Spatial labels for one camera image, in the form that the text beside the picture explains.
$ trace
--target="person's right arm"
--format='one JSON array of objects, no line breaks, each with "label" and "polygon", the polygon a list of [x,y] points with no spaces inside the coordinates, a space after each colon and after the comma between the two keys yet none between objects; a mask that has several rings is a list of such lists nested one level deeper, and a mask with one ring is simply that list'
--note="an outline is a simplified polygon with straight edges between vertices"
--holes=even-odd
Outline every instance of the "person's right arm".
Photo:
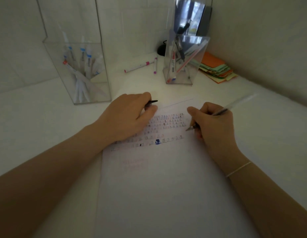
[{"label": "person's right arm", "polygon": [[201,130],[196,129],[195,133],[204,140],[209,155],[225,176],[231,174],[229,179],[260,235],[307,237],[307,211],[255,164],[249,163],[237,147],[232,112],[211,116],[222,108],[207,102],[200,110],[189,107],[187,111],[192,116],[191,125],[195,121],[200,125]]}]

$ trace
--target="stack of sticky notes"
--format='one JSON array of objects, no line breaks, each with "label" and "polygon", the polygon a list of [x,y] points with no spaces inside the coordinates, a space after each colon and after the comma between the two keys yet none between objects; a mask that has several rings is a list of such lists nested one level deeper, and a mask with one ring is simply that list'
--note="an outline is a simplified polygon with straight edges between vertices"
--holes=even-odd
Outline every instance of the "stack of sticky notes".
[{"label": "stack of sticky notes", "polygon": [[205,52],[199,69],[217,83],[229,81],[237,76],[233,70],[221,59]]}]

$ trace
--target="white table surface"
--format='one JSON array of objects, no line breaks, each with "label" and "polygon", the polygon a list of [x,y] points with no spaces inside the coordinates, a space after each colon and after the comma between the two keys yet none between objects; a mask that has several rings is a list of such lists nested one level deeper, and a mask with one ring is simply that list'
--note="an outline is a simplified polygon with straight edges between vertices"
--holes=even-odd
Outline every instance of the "white table surface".
[{"label": "white table surface", "polygon": [[[195,95],[226,105],[257,92],[233,110],[236,135],[257,155],[270,176],[307,209],[307,108],[242,77],[216,84],[198,73],[193,86],[166,85],[162,74],[147,66],[124,74],[147,57],[109,67],[112,98],[149,91],[169,103]],[[60,79],[0,94],[0,175],[74,135],[95,121],[109,103],[74,106]],[[92,237],[100,180],[100,156],[82,174],[34,237]]]}]

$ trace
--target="thin white bracelet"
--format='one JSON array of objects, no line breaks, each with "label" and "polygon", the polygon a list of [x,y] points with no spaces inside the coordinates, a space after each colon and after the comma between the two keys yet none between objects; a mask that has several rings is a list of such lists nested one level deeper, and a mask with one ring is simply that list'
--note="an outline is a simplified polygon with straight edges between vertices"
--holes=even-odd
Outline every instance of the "thin white bracelet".
[{"label": "thin white bracelet", "polygon": [[241,167],[239,167],[238,169],[236,169],[235,171],[229,173],[226,178],[230,177],[232,174],[234,174],[235,172],[239,171],[241,168],[244,168],[246,165],[250,164],[251,161],[249,161],[247,164],[242,165]]}]

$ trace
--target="forearm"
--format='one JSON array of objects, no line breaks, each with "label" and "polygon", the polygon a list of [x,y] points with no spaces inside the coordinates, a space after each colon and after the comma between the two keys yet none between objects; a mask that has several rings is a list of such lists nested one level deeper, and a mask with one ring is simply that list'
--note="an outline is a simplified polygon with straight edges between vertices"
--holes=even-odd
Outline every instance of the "forearm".
[{"label": "forearm", "polygon": [[0,177],[0,237],[28,237],[45,219],[108,145],[92,132],[88,126]]},{"label": "forearm", "polygon": [[[234,167],[226,174],[248,163],[240,151],[233,153],[229,163]],[[229,179],[262,237],[307,237],[307,211],[255,164],[248,164]]]}]

